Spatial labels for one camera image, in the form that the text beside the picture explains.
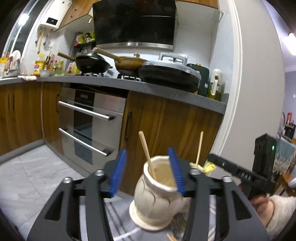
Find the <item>person's right hand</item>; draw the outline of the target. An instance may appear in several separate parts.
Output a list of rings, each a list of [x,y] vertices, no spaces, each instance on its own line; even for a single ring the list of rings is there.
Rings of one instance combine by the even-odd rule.
[[[274,213],[274,203],[270,200],[270,194],[257,195],[250,200],[250,203],[255,207],[263,225],[267,227]]]

